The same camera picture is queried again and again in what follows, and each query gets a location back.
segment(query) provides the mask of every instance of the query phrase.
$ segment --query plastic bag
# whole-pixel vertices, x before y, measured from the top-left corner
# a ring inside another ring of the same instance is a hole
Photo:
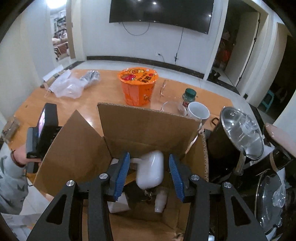
[[[101,80],[100,73],[95,70],[88,71],[84,76],[80,78],[80,80],[87,82],[86,86],[84,87],[86,89]]]
[[[70,75],[71,71],[67,70],[50,86],[49,89],[54,92],[56,97],[60,98],[65,96],[76,99],[82,95],[82,91],[88,82],[74,77],[69,77]]]

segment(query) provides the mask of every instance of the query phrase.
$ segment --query cardboard box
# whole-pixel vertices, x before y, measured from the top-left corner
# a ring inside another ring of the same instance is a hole
[[[197,135],[199,121],[139,107],[98,103],[104,137],[75,111],[58,133],[37,173],[37,189],[55,196],[68,180],[90,181],[105,172],[112,158],[124,151],[131,157],[160,150],[165,157],[165,178],[169,188],[166,208],[154,213],[154,204],[138,203],[127,213],[110,214],[115,241],[171,240],[177,229],[185,230],[189,204],[177,199],[168,172],[168,157],[173,153],[190,166],[193,173],[208,179],[208,158],[204,136]],[[83,235],[87,240],[87,210],[83,214]]]

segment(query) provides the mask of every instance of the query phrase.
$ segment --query wooden table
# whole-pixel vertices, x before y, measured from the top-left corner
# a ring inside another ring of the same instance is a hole
[[[83,76],[88,70],[75,69],[72,70],[72,75],[76,77]],[[15,116],[20,120],[21,127],[15,134],[9,147],[16,149],[25,144],[28,127],[36,126],[40,113],[45,103],[57,104],[59,125],[63,126],[71,114],[78,110],[87,122],[103,136],[100,118],[97,110],[98,102],[109,102],[115,104],[126,104],[124,94],[121,89],[121,82],[117,78],[118,71],[99,70],[101,81],[85,89],[82,96],[77,99],[67,97],[57,98],[54,93],[49,93],[45,89],[38,88],[22,103],[19,109],[15,112]],[[220,111],[224,106],[233,106],[231,100],[200,89],[195,86],[187,85],[181,82],[166,80],[163,95],[160,97],[160,90],[165,79],[159,78],[155,84],[155,88],[151,97],[151,103],[144,108],[160,110],[162,104],[168,100],[182,101],[182,95],[186,88],[192,88],[197,92],[196,101],[203,103],[210,111],[210,118],[205,123],[206,129],[212,130],[214,125],[211,120],[214,117],[219,117]],[[31,181],[35,175],[28,175]]]

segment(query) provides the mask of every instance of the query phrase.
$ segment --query hand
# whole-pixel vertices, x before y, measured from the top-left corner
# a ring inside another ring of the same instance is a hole
[[[21,165],[26,165],[29,162],[41,162],[41,159],[28,159],[27,154],[26,154],[26,146],[23,145],[16,149],[13,153],[15,160],[21,164]]]

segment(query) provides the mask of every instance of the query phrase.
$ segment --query dark baseboard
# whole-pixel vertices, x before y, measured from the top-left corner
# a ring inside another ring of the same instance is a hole
[[[223,82],[223,81],[221,81],[221,80],[217,80],[217,79],[212,80],[212,79],[210,79],[210,78],[208,78],[208,81],[210,81],[210,82],[212,82],[212,83],[215,83],[215,84],[217,84],[217,85],[220,85],[220,86],[222,86],[222,87],[224,87],[224,88],[226,88],[226,89],[228,89],[228,90],[231,90],[231,91],[233,91],[234,93],[236,93],[236,94],[239,95],[239,92],[237,91],[237,89],[236,89],[234,86],[230,85],[230,84],[227,84],[227,83],[225,83],[225,82]]]
[[[73,64],[70,64],[68,67],[64,68],[64,70],[71,70],[73,68],[75,68],[76,66],[78,66],[79,64],[82,64],[84,61],[76,61],[75,63]]]
[[[153,66],[162,67],[166,69],[172,69],[185,74],[190,74],[200,79],[203,79],[203,77],[205,76],[202,73],[199,73],[197,71],[187,69],[178,65],[168,64],[168,63],[144,59],[144,58],[132,58],[132,57],[123,57],[123,56],[87,56],[86,59],[87,60],[113,60],[113,61],[132,62],[132,63],[138,63],[138,64],[147,64],[147,65],[153,65]]]

